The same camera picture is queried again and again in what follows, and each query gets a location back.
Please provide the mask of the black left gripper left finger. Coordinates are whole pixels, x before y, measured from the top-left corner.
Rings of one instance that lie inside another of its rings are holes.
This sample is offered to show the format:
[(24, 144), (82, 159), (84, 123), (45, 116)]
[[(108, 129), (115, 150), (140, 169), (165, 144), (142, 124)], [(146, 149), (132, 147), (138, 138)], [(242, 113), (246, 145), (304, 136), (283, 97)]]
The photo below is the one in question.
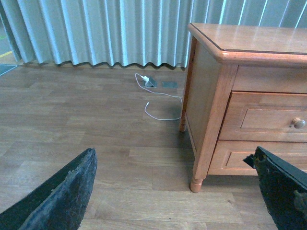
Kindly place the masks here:
[(2, 230), (77, 230), (90, 200), (97, 169), (86, 149), (0, 215)]

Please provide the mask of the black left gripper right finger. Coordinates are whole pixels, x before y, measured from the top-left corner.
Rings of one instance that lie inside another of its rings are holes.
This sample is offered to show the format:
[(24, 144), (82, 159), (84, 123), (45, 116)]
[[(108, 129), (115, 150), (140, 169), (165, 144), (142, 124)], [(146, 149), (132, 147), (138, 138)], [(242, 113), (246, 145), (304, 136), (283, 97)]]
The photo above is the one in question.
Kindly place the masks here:
[(260, 191), (279, 230), (307, 228), (307, 173), (258, 146), (243, 159), (256, 169)]

